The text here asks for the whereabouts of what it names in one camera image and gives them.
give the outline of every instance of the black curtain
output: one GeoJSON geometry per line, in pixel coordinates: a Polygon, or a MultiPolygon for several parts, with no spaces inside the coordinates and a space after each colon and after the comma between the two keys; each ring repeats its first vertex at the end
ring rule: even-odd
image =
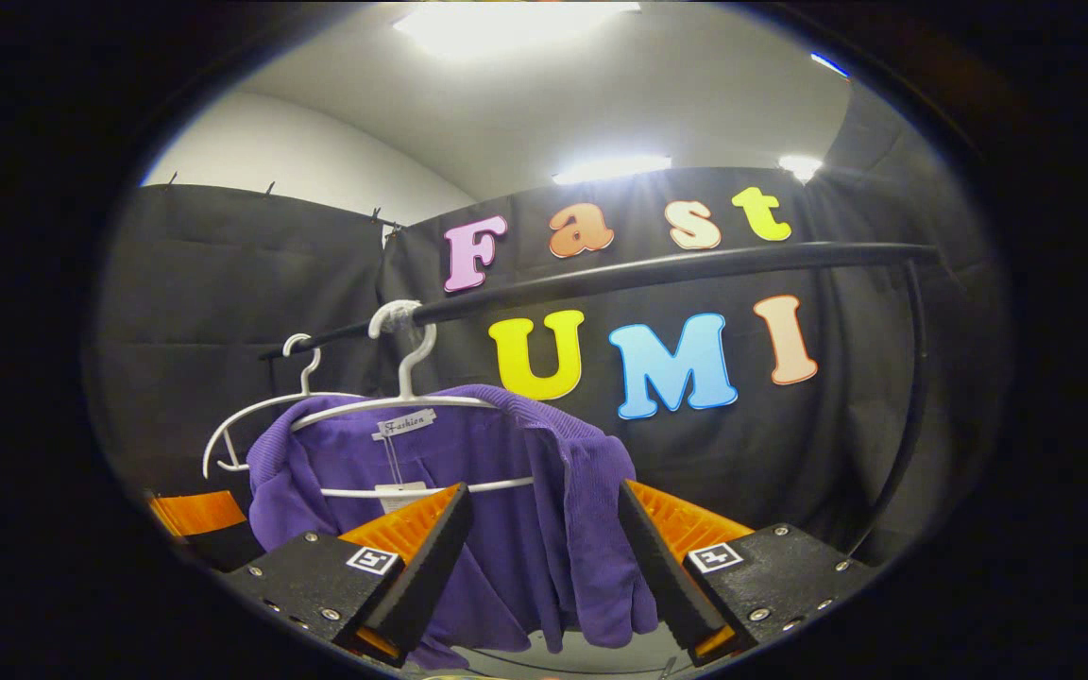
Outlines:
{"type": "MultiPolygon", "coordinates": [[[[311,355],[259,361],[294,333],[319,333],[375,309],[380,226],[357,212],[215,186],[147,186],[104,243],[85,348],[88,404],[112,468],[129,491],[160,496],[228,490],[249,509],[249,477],[211,466],[209,435],[238,409],[299,391],[311,355]]],[[[326,346],[311,391],[371,393],[375,344],[326,346]]],[[[239,459],[283,411],[230,430],[239,459]]],[[[224,440],[214,460],[225,460],[224,440]]],[[[224,567],[260,555],[249,527],[194,539],[224,567]]]]}
{"type": "MultiPolygon", "coordinates": [[[[385,250],[381,301],[423,302],[446,293],[449,245],[444,232],[500,215],[508,232],[480,268],[480,288],[613,263],[682,255],[664,218],[670,201],[700,201],[712,212],[717,249],[767,246],[731,198],[749,186],[776,197],[776,221],[791,225],[787,244],[807,240],[903,240],[944,251],[924,267],[929,343],[929,398],[923,435],[882,529],[860,556],[881,561],[931,524],[972,479],[991,440],[1010,380],[1009,323],[1002,281],[985,225],[963,190],[911,125],[868,91],[856,89],[826,166],[805,186],[777,169],[675,169],[622,180],[523,190],[424,221],[385,250]],[[548,250],[549,219],[579,202],[599,206],[616,232],[605,249],[558,259],[548,250]]],[[[911,311],[899,268],[805,270],[654,285],[531,305],[442,323],[435,351],[415,371],[419,393],[461,383],[500,384],[489,334],[502,319],[527,318],[532,370],[556,370],[549,312],[578,309],[582,382],[548,401],[627,444],[642,482],[749,526],[790,521],[838,547],[849,546],[888,475],[912,381],[911,311]],[[803,383],[769,380],[775,358],[767,326],[752,310],[765,297],[800,300],[799,323],[819,373],[803,383]],[[607,336],[647,324],[673,351],[691,314],[725,316],[722,331],[734,404],[622,420],[622,362],[607,336]]],[[[416,339],[387,345],[392,361],[416,339]]],[[[388,373],[384,388],[393,391],[388,373]]]]}

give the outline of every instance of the letter m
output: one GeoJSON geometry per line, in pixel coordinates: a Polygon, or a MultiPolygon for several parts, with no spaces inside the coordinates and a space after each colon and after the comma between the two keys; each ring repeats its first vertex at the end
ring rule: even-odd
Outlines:
{"type": "Polygon", "coordinates": [[[656,401],[648,397],[648,384],[653,384],[653,391],[672,411],[682,405],[691,380],[695,388],[687,404],[692,409],[709,409],[738,400],[738,391],[729,384],[725,348],[720,345],[722,327],[725,318],[720,314],[692,316],[683,323],[678,349],[672,355],[647,325],[638,323],[613,331],[607,339],[620,349],[623,358],[620,417],[633,420],[657,412],[656,401]]]}

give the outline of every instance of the white ceiling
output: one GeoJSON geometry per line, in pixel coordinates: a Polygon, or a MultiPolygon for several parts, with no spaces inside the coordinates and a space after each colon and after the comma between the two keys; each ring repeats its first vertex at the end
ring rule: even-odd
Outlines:
{"type": "Polygon", "coordinates": [[[775,168],[820,158],[850,85],[806,47],[716,3],[643,3],[581,39],[455,63],[374,3],[240,88],[327,113],[484,199],[552,184],[602,156],[665,153],[675,168],[775,168]]]}

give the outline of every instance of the white label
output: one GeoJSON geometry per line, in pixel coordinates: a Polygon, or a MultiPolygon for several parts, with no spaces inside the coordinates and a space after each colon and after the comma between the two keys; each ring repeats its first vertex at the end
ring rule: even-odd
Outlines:
{"type": "MultiPolygon", "coordinates": [[[[375,486],[376,491],[410,491],[410,490],[425,490],[426,482],[406,482],[406,483],[378,483],[375,486]]],[[[397,496],[393,498],[381,498],[381,507],[384,508],[384,514],[395,511],[396,509],[405,508],[407,505],[415,503],[419,498],[424,498],[425,496],[397,496]]]]}
{"type": "Polygon", "coordinates": [[[350,555],[350,559],[347,560],[347,567],[379,573],[379,576],[383,577],[384,572],[388,571],[390,567],[393,567],[393,562],[397,560],[397,553],[376,551],[375,547],[360,547],[358,553],[350,555]]]}
{"type": "Polygon", "coordinates": [[[422,430],[423,426],[431,425],[433,422],[435,422],[435,409],[422,409],[420,411],[405,415],[401,418],[382,420],[375,423],[379,432],[372,434],[372,440],[380,442],[380,440],[385,438],[385,436],[422,430]]]}
{"type": "Polygon", "coordinates": [[[733,567],[734,564],[743,561],[741,555],[738,555],[732,547],[729,547],[728,543],[717,543],[714,546],[701,547],[698,551],[687,553],[687,555],[691,556],[691,560],[695,562],[695,567],[704,573],[716,571],[716,569],[733,567]]]}

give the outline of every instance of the clothing tag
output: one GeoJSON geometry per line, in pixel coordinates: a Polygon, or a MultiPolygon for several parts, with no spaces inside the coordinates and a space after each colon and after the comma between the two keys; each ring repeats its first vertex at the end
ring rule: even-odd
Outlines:
{"type": "MultiPolygon", "coordinates": [[[[406,482],[406,483],[378,483],[375,486],[376,491],[409,491],[409,490],[425,490],[426,482],[406,482]]],[[[424,498],[425,496],[401,496],[397,498],[381,498],[381,507],[384,508],[384,514],[391,511],[396,511],[397,509],[405,508],[407,505],[415,503],[415,500],[424,498]]]]}
{"type": "Polygon", "coordinates": [[[422,430],[423,426],[431,425],[433,422],[435,422],[435,409],[422,409],[405,415],[401,418],[376,421],[375,426],[379,429],[379,432],[372,434],[372,440],[380,442],[384,436],[422,430]]]}

